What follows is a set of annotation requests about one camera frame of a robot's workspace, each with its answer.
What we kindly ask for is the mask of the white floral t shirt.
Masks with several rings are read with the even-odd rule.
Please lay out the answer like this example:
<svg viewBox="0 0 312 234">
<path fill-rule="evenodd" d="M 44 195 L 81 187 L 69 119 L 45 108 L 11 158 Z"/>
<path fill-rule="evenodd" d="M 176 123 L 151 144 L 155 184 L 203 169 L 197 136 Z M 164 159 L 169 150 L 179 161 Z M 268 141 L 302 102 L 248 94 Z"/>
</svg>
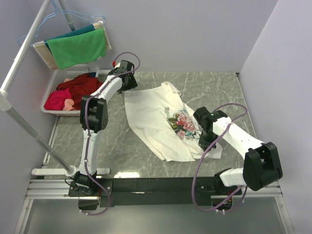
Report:
<svg viewBox="0 0 312 234">
<path fill-rule="evenodd" d="M 124 93 L 131 130 L 162 161 L 192 162 L 203 156 L 194 111 L 180 96 L 167 81 L 157 88 Z"/>
</svg>

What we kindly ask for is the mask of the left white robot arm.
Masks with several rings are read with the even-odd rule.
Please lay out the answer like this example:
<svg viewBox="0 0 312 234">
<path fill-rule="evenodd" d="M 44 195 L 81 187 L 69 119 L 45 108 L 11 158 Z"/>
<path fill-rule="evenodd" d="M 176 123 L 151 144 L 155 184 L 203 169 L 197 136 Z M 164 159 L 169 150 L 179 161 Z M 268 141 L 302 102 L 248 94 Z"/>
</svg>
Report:
<svg viewBox="0 0 312 234">
<path fill-rule="evenodd" d="M 135 65 L 127 60 L 113 63 L 113 70 L 103 84 L 82 98 L 80 123 L 83 128 L 83 150 L 74 181 L 80 184 L 80 190 L 87 196 L 94 195 L 98 189 L 94 180 L 100 136 L 108 125 L 107 104 L 115 93 L 121 94 L 137 87 L 134 73 Z"/>
</svg>

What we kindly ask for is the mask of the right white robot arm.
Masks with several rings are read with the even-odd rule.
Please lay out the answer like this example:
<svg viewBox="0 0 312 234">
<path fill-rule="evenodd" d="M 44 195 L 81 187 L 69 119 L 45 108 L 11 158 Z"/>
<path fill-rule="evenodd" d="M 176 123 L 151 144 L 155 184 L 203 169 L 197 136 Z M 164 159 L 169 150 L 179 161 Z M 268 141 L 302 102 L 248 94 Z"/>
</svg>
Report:
<svg viewBox="0 0 312 234">
<path fill-rule="evenodd" d="M 202 128 L 199 146 L 203 151 L 216 147 L 222 138 L 243 158 L 242 168 L 225 169 L 215 174 L 214 190 L 224 195 L 232 186 L 248 186 L 258 191 L 283 177 L 278 149 L 272 142 L 264 143 L 238 127 L 223 111 L 209 112 L 198 108 L 194 118 Z"/>
</svg>

